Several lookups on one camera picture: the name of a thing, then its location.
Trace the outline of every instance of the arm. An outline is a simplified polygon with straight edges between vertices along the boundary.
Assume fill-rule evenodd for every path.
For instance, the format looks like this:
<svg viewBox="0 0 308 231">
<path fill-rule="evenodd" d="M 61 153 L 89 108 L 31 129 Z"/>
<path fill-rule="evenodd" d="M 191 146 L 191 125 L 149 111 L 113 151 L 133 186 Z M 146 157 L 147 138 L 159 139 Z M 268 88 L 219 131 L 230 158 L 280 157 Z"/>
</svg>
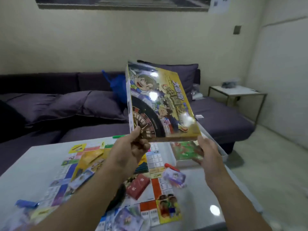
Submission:
<svg viewBox="0 0 308 231">
<path fill-rule="evenodd" d="M 228 230 L 271 231 L 261 214 L 230 177 L 217 145 L 201 136 L 198 137 L 198 143 L 203 150 L 204 159 L 194 160 L 204 168 L 206 183 L 218 199 Z"/>
<path fill-rule="evenodd" d="M 137 127 L 131 134 L 118 139 L 102 168 L 66 203 L 30 231 L 95 230 L 117 189 L 133 174 L 150 147 L 146 140 L 133 144 L 139 134 L 140 127 Z"/>
</svg>

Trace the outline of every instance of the white wall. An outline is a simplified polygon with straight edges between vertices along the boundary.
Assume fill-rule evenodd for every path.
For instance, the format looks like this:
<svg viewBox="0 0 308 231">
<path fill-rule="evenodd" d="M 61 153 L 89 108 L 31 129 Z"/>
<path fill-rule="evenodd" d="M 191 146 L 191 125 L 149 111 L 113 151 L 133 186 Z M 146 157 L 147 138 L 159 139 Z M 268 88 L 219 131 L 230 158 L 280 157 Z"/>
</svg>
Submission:
<svg viewBox="0 0 308 231">
<path fill-rule="evenodd" d="M 199 63 L 202 91 L 248 71 L 265 0 L 228 13 L 40 10 L 0 0 L 0 74 L 122 70 L 128 59 Z M 243 25 L 233 35 L 235 25 Z"/>
<path fill-rule="evenodd" d="M 308 0 L 270 0 L 263 25 L 308 14 Z M 267 92 L 259 123 L 308 147 L 308 19 L 261 29 L 246 79 L 250 88 Z M 241 108 L 255 113 L 256 99 Z"/>
</svg>

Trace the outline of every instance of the game box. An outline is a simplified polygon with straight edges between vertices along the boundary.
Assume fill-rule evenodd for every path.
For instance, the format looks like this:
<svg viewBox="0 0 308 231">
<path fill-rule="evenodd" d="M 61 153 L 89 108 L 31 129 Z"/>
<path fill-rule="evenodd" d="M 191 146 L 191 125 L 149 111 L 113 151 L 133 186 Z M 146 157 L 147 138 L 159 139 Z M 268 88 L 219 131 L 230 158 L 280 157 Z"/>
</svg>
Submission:
<svg viewBox="0 0 308 231">
<path fill-rule="evenodd" d="M 149 142 L 189 141 L 201 135 L 177 73 L 128 62 L 130 131 L 138 125 Z"/>
</svg>

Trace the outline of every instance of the right hand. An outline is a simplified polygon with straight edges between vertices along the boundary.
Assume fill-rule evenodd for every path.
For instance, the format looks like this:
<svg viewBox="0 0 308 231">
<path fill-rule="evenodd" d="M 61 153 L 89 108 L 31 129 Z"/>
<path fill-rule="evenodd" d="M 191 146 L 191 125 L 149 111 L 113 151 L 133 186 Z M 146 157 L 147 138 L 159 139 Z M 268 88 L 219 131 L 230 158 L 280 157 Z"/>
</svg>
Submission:
<svg viewBox="0 0 308 231">
<path fill-rule="evenodd" d="M 198 136 L 198 143 L 203 150 L 203 160 L 197 158 L 193 160 L 203 167 L 206 183 L 211 190 L 214 190 L 217 185 L 223 183 L 225 179 L 231 179 L 231 177 L 218 152 L 217 144 L 202 136 Z"/>
</svg>

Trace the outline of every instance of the white table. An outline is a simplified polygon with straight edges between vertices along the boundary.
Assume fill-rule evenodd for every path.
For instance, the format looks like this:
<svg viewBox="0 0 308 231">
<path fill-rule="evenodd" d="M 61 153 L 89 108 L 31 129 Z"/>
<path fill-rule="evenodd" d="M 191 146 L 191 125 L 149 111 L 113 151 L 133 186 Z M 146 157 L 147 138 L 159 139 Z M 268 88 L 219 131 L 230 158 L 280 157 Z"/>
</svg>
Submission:
<svg viewBox="0 0 308 231">
<path fill-rule="evenodd" d="M 222 88 L 221 86 L 210 86 L 208 96 L 210 96 L 211 89 L 227 96 L 226 105 L 228 105 L 230 97 L 241 97 L 241 96 L 248 96 L 248 95 L 262 95 L 263 96 L 262 103 L 260 105 L 256 120 L 255 120 L 255 126 L 257 125 L 263 104 L 264 104 L 265 99 L 267 97 L 267 93 L 261 93 L 257 90 L 250 89 L 248 87 L 243 87 L 243 86 L 240 86 L 240 85 L 237 85 L 235 88 Z"/>
<path fill-rule="evenodd" d="M 17 208 L 14 204 L 18 199 L 37 201 L 42 197 L 72 146 L 80 143 L 101 143 L 102 140 L 83 140 L 31 147 L 0 177 L 0 227 L 16 211 Z M 170 145 L 168 143 L 158 143 L 158 147 L 163 161 L 173 164 Z M 262 207 L 256 198 L 228 168 L 227 170 L 235 183 L 252 201 L 256 210 L 262 212 Z M 183 172 L 187 175 L 187 187 L 174 189 L 183 213 L 183 220 L 158 225 L 153 227 L 152 230 L 182 231 L 224 227 L 225 220 L 222 213 L 215 216 L 210 211 L 212 205 L 217 206 L 219 209 L 220 206 L 217 198 L 205 183 L 203 169 L 195 167 L 184 169 Z"/>
</svg>

